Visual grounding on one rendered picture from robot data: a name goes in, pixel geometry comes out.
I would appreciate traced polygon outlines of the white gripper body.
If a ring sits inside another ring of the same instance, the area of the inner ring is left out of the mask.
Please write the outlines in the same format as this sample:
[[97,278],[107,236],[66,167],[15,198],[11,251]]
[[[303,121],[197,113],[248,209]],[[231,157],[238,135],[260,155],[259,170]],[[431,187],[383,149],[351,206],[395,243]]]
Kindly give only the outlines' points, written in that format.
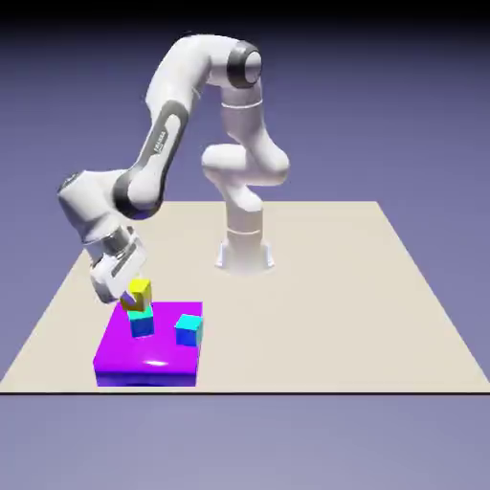
[[90,271],[90,279],[99,299],[110,303],[123,296],[130,281],[140,274],[145,260],[146,252],[140,239],[130,243],[119,256],[103,254]]

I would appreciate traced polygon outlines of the small yellow cube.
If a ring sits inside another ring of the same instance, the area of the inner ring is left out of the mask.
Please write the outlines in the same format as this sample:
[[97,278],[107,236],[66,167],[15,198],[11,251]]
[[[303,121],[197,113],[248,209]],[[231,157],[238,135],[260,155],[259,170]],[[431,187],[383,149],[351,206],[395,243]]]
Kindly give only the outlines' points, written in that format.
[[122,304],[125,311],[143,311],[152,303],[151,281],[148,278],[134,278],[130,281],[126,290],[136,300],[134,305]]

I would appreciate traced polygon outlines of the small cyan cube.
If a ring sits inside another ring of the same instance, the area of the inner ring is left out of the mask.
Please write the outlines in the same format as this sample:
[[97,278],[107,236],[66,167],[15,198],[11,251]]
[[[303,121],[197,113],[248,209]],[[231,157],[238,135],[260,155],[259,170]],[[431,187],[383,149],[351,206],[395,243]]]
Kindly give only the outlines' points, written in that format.
[[182,314],[175,324],[177,345],[199,347],[202,342],[203,318],[201,316]]
[[151,304],[143,311],[129,310],[127,317],[133,338],[147,337],[154,334],[154,316]]

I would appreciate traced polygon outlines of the large magenta box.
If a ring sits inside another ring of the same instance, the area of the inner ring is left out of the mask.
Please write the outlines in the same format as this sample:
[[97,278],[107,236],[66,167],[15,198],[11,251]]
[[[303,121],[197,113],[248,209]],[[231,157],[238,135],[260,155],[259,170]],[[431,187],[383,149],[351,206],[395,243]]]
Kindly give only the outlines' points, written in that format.
[[117,305],[93,359],[100,387],[193,387],[200,346],[177,345],[182,314],[201,316],[201,301],[155,301],[154,334],[133,338],[127,313]]

